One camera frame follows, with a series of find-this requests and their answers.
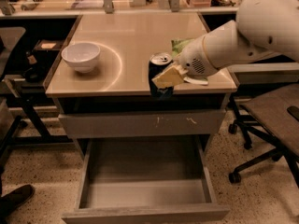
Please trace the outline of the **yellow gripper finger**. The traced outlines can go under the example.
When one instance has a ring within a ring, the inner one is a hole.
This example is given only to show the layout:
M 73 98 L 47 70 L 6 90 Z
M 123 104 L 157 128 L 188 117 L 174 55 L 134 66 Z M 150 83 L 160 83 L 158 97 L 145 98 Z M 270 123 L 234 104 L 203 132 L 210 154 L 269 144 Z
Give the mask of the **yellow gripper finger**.
M 188 70 L 180 64 L 171 63 L 151 81 L 158 89 L 165 89 L 182 84 L 187 73 Z

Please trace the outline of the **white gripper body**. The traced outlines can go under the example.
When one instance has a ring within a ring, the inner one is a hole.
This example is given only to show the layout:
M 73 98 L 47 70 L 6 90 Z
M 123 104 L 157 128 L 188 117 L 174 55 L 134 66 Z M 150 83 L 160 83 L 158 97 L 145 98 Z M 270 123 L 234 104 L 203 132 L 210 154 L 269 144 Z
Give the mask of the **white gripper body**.
M 189 76 L 209 77 L 218 72 L 204 51 L 204 36 L 194 39 L 178 56 L 180 65 L 188 70 Z

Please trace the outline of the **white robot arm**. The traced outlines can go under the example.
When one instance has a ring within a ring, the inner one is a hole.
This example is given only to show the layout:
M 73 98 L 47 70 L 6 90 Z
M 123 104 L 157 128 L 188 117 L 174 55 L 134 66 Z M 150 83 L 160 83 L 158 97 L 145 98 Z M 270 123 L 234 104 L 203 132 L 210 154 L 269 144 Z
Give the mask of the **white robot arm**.
M 299 62 L 299 0 L 243 0 L 233 21 L 189 42 L 151 81 L 159 89 L 205 84 L 227 66 L 273 54 Z

